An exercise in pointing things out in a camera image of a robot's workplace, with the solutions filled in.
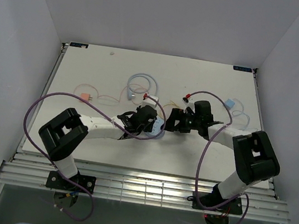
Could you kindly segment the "round blue power socket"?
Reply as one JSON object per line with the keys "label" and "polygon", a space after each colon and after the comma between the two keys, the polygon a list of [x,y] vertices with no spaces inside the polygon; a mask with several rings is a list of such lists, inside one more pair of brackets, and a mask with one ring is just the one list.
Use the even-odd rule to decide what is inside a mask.
{"label": "round blue power socket", "polygon": [[153,124],[151,132],[144,132],[144,134],[149,138],[160,139],[165,135],[165,131],[162,130],[164,120],[160,117],[156,117],[156,120]]}

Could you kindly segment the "blue charger plug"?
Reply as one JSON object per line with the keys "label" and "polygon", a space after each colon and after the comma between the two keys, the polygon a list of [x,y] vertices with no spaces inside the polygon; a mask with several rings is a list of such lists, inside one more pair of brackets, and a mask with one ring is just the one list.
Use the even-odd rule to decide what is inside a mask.
{"label": "blue charger plug", "polygon": [[225,101],[225,105],[227,108],[231,109],[232,107],[234,107],[235,101],[233,101],[232,99],[228,99]]}

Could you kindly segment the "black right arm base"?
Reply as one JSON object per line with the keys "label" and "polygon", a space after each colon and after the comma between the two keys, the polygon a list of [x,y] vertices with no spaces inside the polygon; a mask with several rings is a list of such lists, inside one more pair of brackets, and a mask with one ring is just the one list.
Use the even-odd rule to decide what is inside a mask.
{"label": "black right arm base", "polygon": [[204,214],[204,220],[206,224],[229,224],[229,215],[238,215],[241,216],[243,213],[241,198],[236,198],[224,205],[221,205],[225,202],[224,199],[220,199],[211,193],[201,193],[199,194],[200,202],[197,202],[196,194],[193,193],[191,196],[187,197],[187,200],[192,203],[193,209],[205,210],[204,207],[213,207],[216,206],[212,212],[218,212],[218,214]]}

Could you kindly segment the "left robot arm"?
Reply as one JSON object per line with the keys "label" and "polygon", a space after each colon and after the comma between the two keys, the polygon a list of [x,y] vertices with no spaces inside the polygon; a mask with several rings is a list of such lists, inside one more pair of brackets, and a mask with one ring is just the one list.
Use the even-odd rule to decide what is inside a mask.
{"label": "left robot arm", "polygon": [[59,182],[64,189],[74,189],[79,182],[79,170],[72,152],[85,139],[125,140],[151,131],[157,112],[149,105],[135,112],[126,112],[108,121],[106,118],[80,115],[76,109],[68,108],[58,114],[39,130],[39,136],[50,160],[61,172]]}

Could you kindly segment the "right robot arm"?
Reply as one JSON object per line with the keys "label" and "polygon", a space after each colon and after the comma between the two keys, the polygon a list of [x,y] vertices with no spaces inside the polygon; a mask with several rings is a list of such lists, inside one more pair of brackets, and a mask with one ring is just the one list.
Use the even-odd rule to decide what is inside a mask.
{"label": "right robot arm", "polygon": [[185,109],[171,110],[165,130],[184,134],[195,130],[208,143],[214,141],[234,151],[236,170],[216,184],[211,193],[199,198],[202,205],[222,211],[229,207],[234,196],[254,184],[279,175],[280,164],[266,132],[231,128],[214,120],[208,101],[190,103],[187,98],[184,100]]}

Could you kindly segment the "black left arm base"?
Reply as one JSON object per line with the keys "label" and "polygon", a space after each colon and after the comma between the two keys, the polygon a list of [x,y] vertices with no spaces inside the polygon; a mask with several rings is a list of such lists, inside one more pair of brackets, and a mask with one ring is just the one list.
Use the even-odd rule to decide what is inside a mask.
{"label": "black left arm base", "polygon": [[77,173],[75,176],[64,179],[59,172],[51,171],[46,179],[45,187],[54,190],[54,204],[59,208],[74,206],[80,194],[92,195],[97,178]]}

